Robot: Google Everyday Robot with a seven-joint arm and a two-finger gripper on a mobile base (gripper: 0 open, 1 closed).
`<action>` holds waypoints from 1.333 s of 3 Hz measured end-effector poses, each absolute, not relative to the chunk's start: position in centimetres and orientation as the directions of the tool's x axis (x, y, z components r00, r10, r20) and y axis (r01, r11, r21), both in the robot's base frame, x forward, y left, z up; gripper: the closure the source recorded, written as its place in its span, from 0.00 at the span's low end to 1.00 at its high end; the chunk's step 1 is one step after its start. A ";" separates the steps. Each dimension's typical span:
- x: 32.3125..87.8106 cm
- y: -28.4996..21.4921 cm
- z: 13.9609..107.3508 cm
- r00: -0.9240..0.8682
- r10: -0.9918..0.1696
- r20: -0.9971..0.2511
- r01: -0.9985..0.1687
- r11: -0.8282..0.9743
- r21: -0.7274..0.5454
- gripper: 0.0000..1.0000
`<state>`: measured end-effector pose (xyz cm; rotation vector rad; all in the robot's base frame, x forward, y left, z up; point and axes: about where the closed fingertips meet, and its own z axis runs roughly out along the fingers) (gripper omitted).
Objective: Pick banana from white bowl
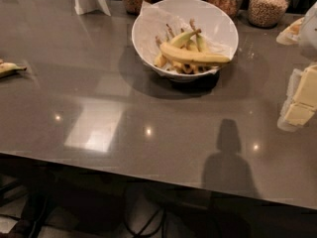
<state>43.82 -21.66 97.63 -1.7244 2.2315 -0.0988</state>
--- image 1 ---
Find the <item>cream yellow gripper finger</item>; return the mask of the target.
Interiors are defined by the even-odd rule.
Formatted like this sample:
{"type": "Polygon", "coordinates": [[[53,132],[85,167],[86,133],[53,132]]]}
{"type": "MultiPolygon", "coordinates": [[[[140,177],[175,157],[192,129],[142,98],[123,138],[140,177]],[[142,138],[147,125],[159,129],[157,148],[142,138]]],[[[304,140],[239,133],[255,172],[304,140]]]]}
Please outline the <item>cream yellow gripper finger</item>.
{"type": "Polygon", "coordinates": [[[293,100],[313,109],[317,108],[317,65],[304,69],[293,100]]]}
{"type": "Polygon", "coordinates": [[[284,111],[284,119],[293,126],[305,125],[315,114],[312,107],[301,103],[287,104],[284,111]]]}

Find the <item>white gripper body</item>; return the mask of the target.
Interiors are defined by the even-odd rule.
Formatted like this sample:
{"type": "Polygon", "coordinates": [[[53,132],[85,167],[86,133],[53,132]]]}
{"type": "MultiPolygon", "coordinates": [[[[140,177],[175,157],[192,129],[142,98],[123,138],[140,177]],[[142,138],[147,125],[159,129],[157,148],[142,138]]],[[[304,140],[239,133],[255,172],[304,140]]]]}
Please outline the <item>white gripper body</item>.
{"type": "Polygon", "coordinates": [[[293,96],[296,92],[296,89],[299,85],[300,79],[301,79],[301,74],[304,70],[299,70],[299,69],[295,69],[293,71],[293,73],[290,76],[289,82],[288,82],[288,86],[287,86],[287,90],[286,90],[286,99],[282,105],[282,108],[280,110],[280,114],[279,114],[279,118],[277,120],[277,127],[281,130],[284,131],[289,131],[289,132],[294,132],[299,128],[302,128],[303,126],[293,126],[291,124],[289,124],[285,119],[284,119],[284,109],[286,107],[287,104],[290,103],[296,103],[293,100],[293,96]]]}

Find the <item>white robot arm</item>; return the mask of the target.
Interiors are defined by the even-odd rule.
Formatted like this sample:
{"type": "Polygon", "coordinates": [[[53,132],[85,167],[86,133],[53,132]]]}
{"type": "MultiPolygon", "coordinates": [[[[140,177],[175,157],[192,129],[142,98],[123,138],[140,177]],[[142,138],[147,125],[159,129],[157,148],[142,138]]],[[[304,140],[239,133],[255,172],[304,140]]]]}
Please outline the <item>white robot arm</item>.
{"type": "Polygon", "coordinates": [[[317,112],[317,2],[304,17],[280,32],[276,41],[282,45],[297,45],[300,53],[311,61],[303,70],[292,72],[277,120],[279,129],[294,132],[317,112]]]}

